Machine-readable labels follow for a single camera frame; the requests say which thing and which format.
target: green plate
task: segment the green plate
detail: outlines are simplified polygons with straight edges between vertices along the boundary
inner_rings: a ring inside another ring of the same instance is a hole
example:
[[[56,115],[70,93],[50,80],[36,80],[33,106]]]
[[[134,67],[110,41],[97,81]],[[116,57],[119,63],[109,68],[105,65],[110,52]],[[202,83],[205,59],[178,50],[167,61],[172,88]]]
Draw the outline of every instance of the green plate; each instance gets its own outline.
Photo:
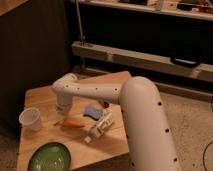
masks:
[[[71,156],[67,147],[52,142],[41,146],[32,156],[28,171],[68,171]]]

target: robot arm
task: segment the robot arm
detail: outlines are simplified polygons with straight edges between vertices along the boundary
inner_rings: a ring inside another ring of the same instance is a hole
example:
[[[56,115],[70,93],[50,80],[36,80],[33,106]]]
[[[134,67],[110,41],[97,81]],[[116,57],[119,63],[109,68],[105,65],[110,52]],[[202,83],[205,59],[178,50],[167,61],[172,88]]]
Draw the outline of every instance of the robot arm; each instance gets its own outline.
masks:
[[[73,96],[120,104],[130,157],[136,171],[180,171],[171,130],[156,86],[144,77],[124,84],[79,84],[67,74],[53,84],[57,110],[66,112]]]

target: plastic cup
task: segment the plastic cup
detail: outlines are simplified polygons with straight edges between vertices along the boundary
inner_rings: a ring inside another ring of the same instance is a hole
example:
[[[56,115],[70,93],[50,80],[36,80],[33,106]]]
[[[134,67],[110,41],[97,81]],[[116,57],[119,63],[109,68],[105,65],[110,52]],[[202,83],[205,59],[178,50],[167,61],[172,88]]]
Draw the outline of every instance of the plastic cup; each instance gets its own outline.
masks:
[[[19,122],[22,124],[22,127],[27,127],[33,131],[39,131],[42,128],[39,109],[35,107],[25,109],[19,115]]]

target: wire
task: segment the wire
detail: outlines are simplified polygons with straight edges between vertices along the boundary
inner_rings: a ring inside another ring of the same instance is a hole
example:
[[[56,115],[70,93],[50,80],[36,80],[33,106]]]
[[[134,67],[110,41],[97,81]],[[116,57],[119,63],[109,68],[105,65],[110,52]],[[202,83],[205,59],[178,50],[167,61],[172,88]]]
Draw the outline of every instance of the wire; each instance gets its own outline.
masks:
[[[205,163],[206,151],[207,151],[207,149],[209,148],[209,146],[212,145],[212,144],[213,144],[213,141],[209,142],[209,143],[206,145],[206,147],[205,147],[205,149],[204,149],[204,151],[203,151],[203,167],[204,167],[205,171],[208,171],[207,168],[206,168],[206,163]]]

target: carrot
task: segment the carrot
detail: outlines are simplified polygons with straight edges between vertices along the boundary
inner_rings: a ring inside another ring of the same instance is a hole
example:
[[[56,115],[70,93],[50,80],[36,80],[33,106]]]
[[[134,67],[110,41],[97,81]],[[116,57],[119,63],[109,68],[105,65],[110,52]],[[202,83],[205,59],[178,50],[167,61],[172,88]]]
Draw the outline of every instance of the carrot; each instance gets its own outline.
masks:
[[[75,119],[65,118],[61,126],[71,127],[71,128],[83,128],[85,125]]]

